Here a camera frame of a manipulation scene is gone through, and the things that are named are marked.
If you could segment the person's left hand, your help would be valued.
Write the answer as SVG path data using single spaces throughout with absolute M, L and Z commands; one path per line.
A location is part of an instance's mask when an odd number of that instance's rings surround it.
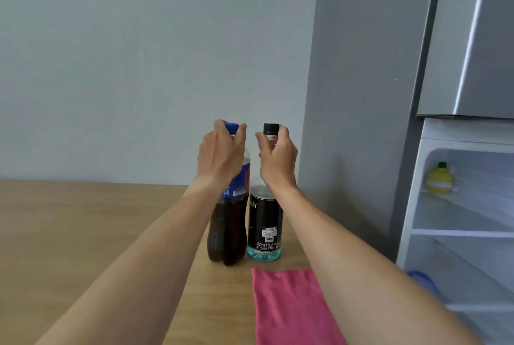
M 241 171 L 244 156 L 245 152 L 235 151 L 233 136 L 226 122 L 218 119 L 200 144 L 196 180 L 201 182 L 201 186 L 222 194 Z

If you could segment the person's right hand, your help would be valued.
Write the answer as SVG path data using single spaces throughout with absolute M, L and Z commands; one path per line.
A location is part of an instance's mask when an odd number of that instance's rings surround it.
M 270 192 L 280 194 L 297 187 L 295 167 L 298 149 L 287 127 L 279 125 L 278 140 L 269 158 L 260 158 L 260 175 Z

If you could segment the clear bottle black label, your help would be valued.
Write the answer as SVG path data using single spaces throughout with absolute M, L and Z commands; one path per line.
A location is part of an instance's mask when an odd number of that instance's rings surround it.
M 247 253 L 252 259 L 269 263 L 281 254 L 283 210 L 264 183 L 259 168 L 250 173 Z

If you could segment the dark cola bottle blue cap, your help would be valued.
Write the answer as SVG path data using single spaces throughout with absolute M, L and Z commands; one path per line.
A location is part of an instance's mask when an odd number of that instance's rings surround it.
M 212 262 L 232 266 L 246 254 L 250 171 L 251 157 L 245 149 L 241 170 L 223 192 L 210 218 L 207 253 Z

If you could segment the person's right forearm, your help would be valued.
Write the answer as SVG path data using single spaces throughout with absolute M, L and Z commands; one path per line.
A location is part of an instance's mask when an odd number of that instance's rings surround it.
M 483 345 L 439 299 L 312 205 L 294 180 L 266 184 L 348 345 Z

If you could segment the person's left forearm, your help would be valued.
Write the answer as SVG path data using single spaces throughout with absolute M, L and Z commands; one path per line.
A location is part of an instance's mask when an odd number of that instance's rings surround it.
M 196 177 L 35 345 L 162 345 L 230 180 Z

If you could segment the grey refrigerator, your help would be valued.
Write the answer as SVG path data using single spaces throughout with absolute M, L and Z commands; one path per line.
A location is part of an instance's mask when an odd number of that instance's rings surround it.
M 298 183 L 514 345 L 514 0 L 316 0 Z

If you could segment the pink cloth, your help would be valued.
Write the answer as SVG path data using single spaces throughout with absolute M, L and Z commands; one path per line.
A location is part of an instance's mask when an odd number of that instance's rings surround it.
M 347 345 L 312 269 L 251 273 L 256 345 Z

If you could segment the yellow lemon-shaped bottle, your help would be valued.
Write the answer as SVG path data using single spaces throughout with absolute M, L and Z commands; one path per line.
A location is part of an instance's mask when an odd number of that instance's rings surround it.
M 425 188 L 427 192 L 445 195 L 453 192 L 453 175 L 450 173 L 447 162 L 438 162 L 435 168 L 426 173 Z

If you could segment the blue container lid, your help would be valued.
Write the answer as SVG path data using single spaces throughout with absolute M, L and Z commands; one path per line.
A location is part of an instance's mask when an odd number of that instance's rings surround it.
M 440 292 L 435 282 L 426 273 L 419 270 L 409 270 L 406 273 L 412 280 L 430 292 L 433 296 L 438 298 L 440 301 L 445 301 L 445 297 Z

